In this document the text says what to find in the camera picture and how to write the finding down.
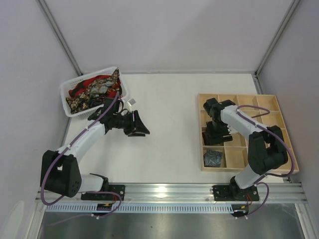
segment white wall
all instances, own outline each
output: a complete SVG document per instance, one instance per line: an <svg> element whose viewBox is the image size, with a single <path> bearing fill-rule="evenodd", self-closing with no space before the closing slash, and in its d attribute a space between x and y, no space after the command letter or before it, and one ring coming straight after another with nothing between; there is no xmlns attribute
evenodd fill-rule
<svg viewBox="0 0 319 239"><path fill-rule="evenodd" d="M82 71L255 71L292 0L47 0Z"/></svg>
<svg viewBox="0 0 319 239"><path fill-rule="evenodd" d="M59 84L76 74L35 0L1 1L0 32L0 238L13 238L5 225L19 201L13 230L21 238L42 155L59 146L67 123Z"/></svg>
<svg viewBox="0 0 319 239"><path fill-rule="evenodd" d="M319 222L319 1L304 0L261 74L276 94L300 167L298 180Z"/></svg>

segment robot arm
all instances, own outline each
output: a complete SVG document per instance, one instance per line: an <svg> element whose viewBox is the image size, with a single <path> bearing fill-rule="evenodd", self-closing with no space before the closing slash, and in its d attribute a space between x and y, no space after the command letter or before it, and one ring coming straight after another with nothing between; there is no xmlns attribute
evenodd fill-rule
<svg viewBox="0 0 319 239"><path fill-rule="evenodd" d="M207 100L204 108L212 121L207 123L203 133L205 145L214 145L232 140L231 134L240 133L249 140L248 165L230 180L233 199L238 200L264 174L288 162L287 151L278 140L260 128L266 128L283 140L278 126L268 127L244 114L230 100L218 102L215 98Z"/></svg>
<svg viewBox="0 0 319 239"><path fill-rule="evenodd" d="M79 166L81 159L95 142L103 137L112 128L123 129L128 137L145 136L150 134L149 130L142 123L138 111L128 111L125 115L120 114L120 100L117 100L111 109L94 125L89 127L99 118L111 105L113 99L106 99L102 108L94 112L87 122L86 131L80 133L78 139L72 145L66 144L56 151L48 150L42 158L41 184L48 168L52 162L64 152L52 168L45 183L45 190L58 193L67 197L74 197L79 192L107 191L103 188L108 184L108 179L96 174L80 174Z"/></svg>

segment white laundry basket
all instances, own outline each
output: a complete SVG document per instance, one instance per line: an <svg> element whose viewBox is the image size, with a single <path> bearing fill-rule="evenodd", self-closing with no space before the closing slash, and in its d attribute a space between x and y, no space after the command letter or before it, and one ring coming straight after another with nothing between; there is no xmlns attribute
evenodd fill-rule
<svg viewBox="0 0 319 239"><path fill-rule="evenodd" d="M87 119L96 109L101 107L102 105L96 106L94 108L90 108L90 109L82 111L82 112L71 114L71 109L70 109L70 107L69 107L69 105L68 105L68 103L67 103L65 98L66 97L70 97L69 90L73 90L79 82L87 80L87 79L90 79L90 78L98 76L98 75L112 75L113 72L116 70L116 68L117 67L115 67L115 66L109 67L109 68L106 68L104 70L96 71L96 72L93 72L93 73L90 73L90 74L86 74L86 75L83 75L83 76L79 76L79 77L74 78L72 80L68 80L66 82L63 82L60 85L60 92L61 92L62 104L63 104L63 108L64 108L64 111L65 111L65 114L68 117L78 116L81 119ZM129 92L128 92L128 88L127 88L126 82L123 79L123 76L122 76L121 72L120 72L120 81L121 81L121 88L122 88L122 97L121 97L121 99L125 102L129 98Z"/></svg>

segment gray cloth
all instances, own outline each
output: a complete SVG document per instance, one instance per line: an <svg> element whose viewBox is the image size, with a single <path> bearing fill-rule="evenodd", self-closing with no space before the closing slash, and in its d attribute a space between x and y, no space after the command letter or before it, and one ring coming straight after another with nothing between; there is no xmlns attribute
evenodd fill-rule
<svg viewBox="0 0 319 239"><path fill-rule="evenodd" d="M223 153L215 150L207 150L204 155L205 167L220 167Z"/></svg>

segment wooden tray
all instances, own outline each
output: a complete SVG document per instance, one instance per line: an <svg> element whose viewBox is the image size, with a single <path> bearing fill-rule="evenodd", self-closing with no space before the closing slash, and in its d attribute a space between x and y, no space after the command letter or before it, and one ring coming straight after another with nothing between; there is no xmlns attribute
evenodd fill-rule
<svg viewBox="0 0 319 239"><path fill-rule="evenodd" d="M255 118L258 122L264 123L268 126L277 125L283 131L284 141L288 147L294 151L291 146L286 125L281 114L279 104L276 96L272 95L221 95L221 94L198 94L198 117L199 117L199 136L200 136L200 162L202 171L210 172L241 172L248 164L248 140L240 134L233 134L233 141L225 142L223 144L206 146L202 138L202 132L206 130L206 122L212 119L204 110L204 103L206 100L216 98L219 102L224 100L231 100L236 105L253 105L261 106L269 109L269 115ZM260 111L252 108L243 108L244 113L249 116L259 115ZM220 167L205 167L204 154L208 150L215 150L222 152L222 162ZM291 169L291 159L288 155L288 163L282 165L280 168L273 170L275 173L288 173ZM297 161L294 173L299 172Z"/></svg>

